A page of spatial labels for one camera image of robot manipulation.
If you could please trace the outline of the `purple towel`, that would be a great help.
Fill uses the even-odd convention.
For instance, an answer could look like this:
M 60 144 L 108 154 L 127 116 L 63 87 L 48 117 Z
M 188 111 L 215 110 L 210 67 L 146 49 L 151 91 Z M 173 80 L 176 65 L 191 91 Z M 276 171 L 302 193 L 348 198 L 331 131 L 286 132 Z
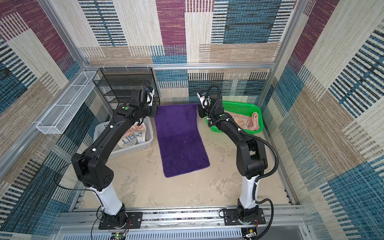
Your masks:
M 198 129 L 197 108 L 195 104 L 158 107 L 155 123 L 167 178 L 210 166 Z

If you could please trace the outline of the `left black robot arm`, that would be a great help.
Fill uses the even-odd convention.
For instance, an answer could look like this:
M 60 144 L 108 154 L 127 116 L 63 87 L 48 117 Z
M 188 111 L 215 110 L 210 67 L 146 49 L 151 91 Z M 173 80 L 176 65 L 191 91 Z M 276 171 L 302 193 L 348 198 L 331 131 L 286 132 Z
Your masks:
M 152 87 L 132 90 L 130 98 L 115 109 L 101 135 L 82 154 L 72 156 L 71 161 L 78 180 L 101 203 L 101 230 L 121 229 L 128 225 L 126 207 L 113 187 L 114 172 L 106 163 L 127 130 L 135 123 L 141 124 L 146 117 L 156 116 L 157 104 L 154 103 L 154 96 L 155 90 Z

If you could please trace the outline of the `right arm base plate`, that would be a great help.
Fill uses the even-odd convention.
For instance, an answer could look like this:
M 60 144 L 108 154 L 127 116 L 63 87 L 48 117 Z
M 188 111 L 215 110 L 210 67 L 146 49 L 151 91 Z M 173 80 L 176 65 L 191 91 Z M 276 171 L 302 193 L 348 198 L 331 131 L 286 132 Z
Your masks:
M 251 214 L 250 217 L 243 219 L 241 219 L 237 209 L 223 208 L 219 210 L 219 217 L 224 219 L 225 226 L 266 224 L 266 218 L 261 208 L 258 208 L 257 214 Z

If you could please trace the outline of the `green plastic basket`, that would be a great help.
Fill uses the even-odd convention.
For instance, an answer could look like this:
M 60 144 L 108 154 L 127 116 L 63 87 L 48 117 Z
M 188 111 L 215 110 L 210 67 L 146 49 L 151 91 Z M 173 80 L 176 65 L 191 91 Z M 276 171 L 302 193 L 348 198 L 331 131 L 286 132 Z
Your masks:
M 260 129 L 258 131 L 250 131 L 250 130 L 245 130 L 249 134 L 257 134 L 261 133 L 264 130 L 264 123 L 263 123 L 263 118 L 262 118 L 262 111 L 261 109 L 253 104 L 248 104 L 248 103 L 238 103 L 238 102 L 228 102 L 228 101 L 223 101 L 223 107 L 225 112 L 232 112 L 236 114 L 242 114 L 246 116 L 252 116 L 254 112 L 257 112 L 259 115 L 259 125 Z

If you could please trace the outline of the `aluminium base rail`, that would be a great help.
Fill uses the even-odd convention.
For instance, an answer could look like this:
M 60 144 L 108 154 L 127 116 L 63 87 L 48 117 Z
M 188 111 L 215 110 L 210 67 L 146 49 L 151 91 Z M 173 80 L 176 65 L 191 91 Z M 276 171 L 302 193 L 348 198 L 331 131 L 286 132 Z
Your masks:
M 101 216 L 95 209 L 79 209 L 58 218 L 51 240 L 242 240 L 251 233 L 252 239 L 315 240 L 315 231 L 301 206 L 276 205 L 268 232 L 263 235 L 271 208 L 263 206 L 266 224 L 225 226 L 219 210 L 205 208 L 133 208 L 143 212 L 139 229 L 99 230 Z

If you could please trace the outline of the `pink towel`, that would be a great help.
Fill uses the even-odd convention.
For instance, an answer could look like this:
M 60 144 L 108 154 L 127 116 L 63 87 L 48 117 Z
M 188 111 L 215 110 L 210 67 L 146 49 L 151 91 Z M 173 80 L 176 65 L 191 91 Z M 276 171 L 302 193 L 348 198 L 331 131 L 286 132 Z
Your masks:
M 234 121 L 244 130 L 258 131 L 260 129 L 259 115 L 257 112 L 254 112 L 251 117 L 232 112 L 227 113 L 230 114 Z

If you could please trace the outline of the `white printed rabbit towel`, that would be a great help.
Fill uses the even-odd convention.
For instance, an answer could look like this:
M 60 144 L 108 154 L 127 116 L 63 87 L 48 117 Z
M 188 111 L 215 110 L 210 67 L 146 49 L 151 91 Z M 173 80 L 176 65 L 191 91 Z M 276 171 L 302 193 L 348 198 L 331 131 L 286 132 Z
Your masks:
M 117 145 L 123 149 L 144 143 L 146 141 L 146 133 L 147 127 L 144 123 L 142 123 L 140 126 L 138 123 L 135 123 L 123 134 Z

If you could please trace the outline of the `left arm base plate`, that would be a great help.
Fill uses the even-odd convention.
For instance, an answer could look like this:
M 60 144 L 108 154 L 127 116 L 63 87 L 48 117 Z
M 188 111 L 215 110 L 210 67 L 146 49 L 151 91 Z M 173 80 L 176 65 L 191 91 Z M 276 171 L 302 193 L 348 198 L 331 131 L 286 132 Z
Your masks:
M 99 223 L 99 230 L 127 230 L 139 229 L 142 223 L 143 212 L 126 212 L 125 214 L 118 214 L 110 216 L 102 213 L 101 221 Z

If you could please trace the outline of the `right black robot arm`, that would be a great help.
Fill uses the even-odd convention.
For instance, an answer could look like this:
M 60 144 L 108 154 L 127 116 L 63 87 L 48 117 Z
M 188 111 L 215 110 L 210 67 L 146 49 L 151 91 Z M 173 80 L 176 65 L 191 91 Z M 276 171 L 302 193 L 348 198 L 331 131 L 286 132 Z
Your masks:
M 208 118 L 209 127 L 215 126 L 225 133 L 237 148 L 236 165 L 242 176 L 242 191 L 238 199 L 237 216 L 242 224 L 249 224 L 257 219 L 259 204 L 256 203 L 259 190 L 259 177 L 268 168 L 264 143 L 251 137 L 225 112 L 223 100 L 218 94 L 208 96 L 197 93 L 199 116 Z

